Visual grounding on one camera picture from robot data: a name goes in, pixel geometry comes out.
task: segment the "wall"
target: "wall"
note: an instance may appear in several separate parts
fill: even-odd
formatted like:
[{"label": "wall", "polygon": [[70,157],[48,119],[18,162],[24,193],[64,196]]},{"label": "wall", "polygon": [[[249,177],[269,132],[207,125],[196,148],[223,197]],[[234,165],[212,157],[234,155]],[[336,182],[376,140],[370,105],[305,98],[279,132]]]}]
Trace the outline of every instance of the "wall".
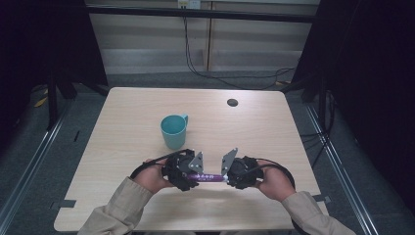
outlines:
[{"label": "wall", "polygon": [[[203,1],[202,9],[314,15],[318,1]],[[177,1],[94,1],[87,4],[177,8]],[[91,14],[106,72],[188,71],[183,19]],[[295,66],[309,23],[187,19],[190,55],[198,71],[274,71]]]}]

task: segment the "hand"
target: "hand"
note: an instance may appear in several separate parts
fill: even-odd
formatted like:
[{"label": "hand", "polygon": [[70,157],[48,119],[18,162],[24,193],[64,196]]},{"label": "hand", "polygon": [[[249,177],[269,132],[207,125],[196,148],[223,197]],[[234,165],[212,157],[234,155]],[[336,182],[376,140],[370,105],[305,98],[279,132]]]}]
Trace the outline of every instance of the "hand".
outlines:
[{"label": "hand", "polygon": [[173,187],[173,185],[165,180],[161,175],[161,165],[165,164],[166,160],[158,161],[158,164],[151,165],[143,169],[133,180],[137,184],[143,186],[153,194],[158,193],[161,189]]},{"label": "hand", "polygon": [[[257,162],[259,165],[269,165],[269,162],[264,160]],[[278,168],[268,166],[264,167],[262,171],[263,180],[262,182],[257,181],[255,187],[266,197],[282,202],[296,193],[288,177]]]}]

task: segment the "metal frame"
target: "metal frame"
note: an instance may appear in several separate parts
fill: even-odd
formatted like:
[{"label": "metal frame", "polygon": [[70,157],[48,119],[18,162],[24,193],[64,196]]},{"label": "metal frame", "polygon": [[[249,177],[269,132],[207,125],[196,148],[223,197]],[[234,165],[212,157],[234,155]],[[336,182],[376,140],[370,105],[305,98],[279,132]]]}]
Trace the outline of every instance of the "metal frame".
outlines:
[{"label": "metal frame", "polygon": [[33,181],[34,175],[42,165],[45,156],[47,155],[52,143],[54,142],[59,130],[61,129],[61,126],[64,122],[64,118],[69,112],[70,106],[71,101],[68,101],[64,107],[62,114],[57,119],[56,124],[44,135],[42,142],[40,143],[33,157],[31,158],[31,161],[28,164],[26,170],[24,171],[22,177],[20,178],[18,184],[13,189],[12,194],[9,196],[9,198],[1,208],[0,235],[6,234],[7,229],[12,223],[12,220],[15,217],[15,214],[18,211],[25,194],[31,182]]},{"label": "metal frame", "polygon": [[353,208],[353,211],[356,214],[356,217],[364,233],[370,235],[378,235],[379,233],[376,229],[372,215],[366,209],[366,206],[364,205],[356,189],[354,188],[354,185],[351,182],[351,179],[348,176],[347,171],[343,166],[342,160],[340,159],[335,147],[333,146],[333,143],[330,141],[330,138],[328,138],[325,135],[325,133],[323,132],[324,130],[320,126],[319,116],[317,115],[313,107],[308,106],[307,111],[316,132],[320,133],[319,137],[321,143],[326,143],[324,148],[326,149],[327,156],[329,157],[330,163],[332,164],[332,167],[342,184],[348,201],[350,202],[351,207]]},{"label": "metal frame", "polygon": [[119,7],[109,5],[46,5],[36,4],[33,7],[42,11],[65,11],[72,13],[90,14],[110,14],[110,15],[129,15],[129,16],[155,16],[155,17],[188,17],[205,19],[227,19],[227,20],[247,20],[264,22],[286,22],[286,23],[314,23],[314,16],[304,15],[284,15],[284,14],[265,14],[249,12],[229,12],[215,10],[192,10],[174,8],[139,8],[139,7]]}]

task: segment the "gray carpet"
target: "gray carpet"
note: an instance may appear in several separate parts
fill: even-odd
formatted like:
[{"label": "gray carpet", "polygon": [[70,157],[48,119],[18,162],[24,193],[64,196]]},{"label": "gray carpet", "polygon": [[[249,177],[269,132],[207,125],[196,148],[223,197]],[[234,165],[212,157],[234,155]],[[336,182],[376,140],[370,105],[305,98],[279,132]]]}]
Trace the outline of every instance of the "gray carpet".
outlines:
[{"label": "gray carpet", "polygon": [[[215,75],[270,75],[273,72],[216,72]],[[292,72],[279,76],[280,80],[290,80]],[[111,75],[111,87],[182,87],[206,89],[238,89],[217,79],[201,78],[190,72],[155,73],[137,75]],[[274,78],[230,78],[225,81],[243,88],[263,88],[274,82]],[[60,234],[53,227],[57,211],[50,209],[53,202],[61,200],[76,171],[97,117],[105,102],[102,97],[88,88],[77,85],[79,94],[71,102],[69,115],[57,135],[42,166],[30,185],[25,198],[10,225],[7,234]],[[278,90],[272,86],[268,90]],[[32,94],[32,103],[39,94]],[[300,99],[300,91],[287,94],[291,111],[300,134],[314,133],[305,104]],[[47,126],[47,106],[34,109],[27,107],[17,134],[4,152],[0,162],[0,203],[10,195],[13,186],[28,164],[40,143]],[[322,144],[318,138],[303,137],[304,148],[312,163]],[[390,184],[372,167],[370,161],[358,145],[339,112],[331,132],[331,139],[346,166],[363,202],[372,214],[380,234],[415,234],[415,219],[396,195]],[[332,199],[328,204],[331,216],[337,218],[356,234],[364,234],[353,209],[349,205],[342,186],[333,171],[329,159],[323,152],[314,169],[317,182],[323,195]],[[287,234],[274,231],[273,234]]]}]

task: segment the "wooden table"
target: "wooden table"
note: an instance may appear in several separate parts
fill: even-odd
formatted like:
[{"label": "wooden table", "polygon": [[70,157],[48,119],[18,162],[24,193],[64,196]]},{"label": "wooden table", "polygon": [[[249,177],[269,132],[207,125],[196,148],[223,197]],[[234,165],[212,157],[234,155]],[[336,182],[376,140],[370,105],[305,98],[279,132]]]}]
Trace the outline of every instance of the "wooden table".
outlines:
[{"label": "wooden table", "polygon": [[[229,99],[238,106],[230,107]],[[298,191],[320,194],[283,93],[276,91],[113,88],[95,125],[66,200],[55,221],[58,231],[77,231],[94,208],[105,205],[116,187],[138,165],[172,151],[160,122],[187,114],[183,149],[204,153],[205,173],[220,173],[221,158],[237,147],[237,157],[275,161],[290,170]],[[319,203],[324,213],[327,209]],[[291,229],[280,203],[255,188],[201,183],[188,192],[161,190],[144,209],[136,230]]]}]

